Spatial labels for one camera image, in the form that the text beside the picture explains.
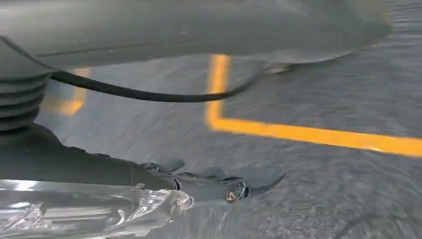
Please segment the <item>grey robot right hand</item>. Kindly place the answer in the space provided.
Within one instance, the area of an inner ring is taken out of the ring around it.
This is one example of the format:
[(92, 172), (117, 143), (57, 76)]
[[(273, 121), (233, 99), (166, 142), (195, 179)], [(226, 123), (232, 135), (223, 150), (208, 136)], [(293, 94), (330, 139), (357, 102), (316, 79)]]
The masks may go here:
[(224, 54), (285, 64), (342, 57), (391, 32), (381, 0), (3, 0), (0, 3), (0, 206), (128, 204), (139, 191), (177, 191), (186, 201), (227, 205), (258, 196), (242, 178), (172, 175), (62, 145), (34, 123), (50, 79), (146, 101), (228, 98), (136, 91), (71, 74), (79, 67)]

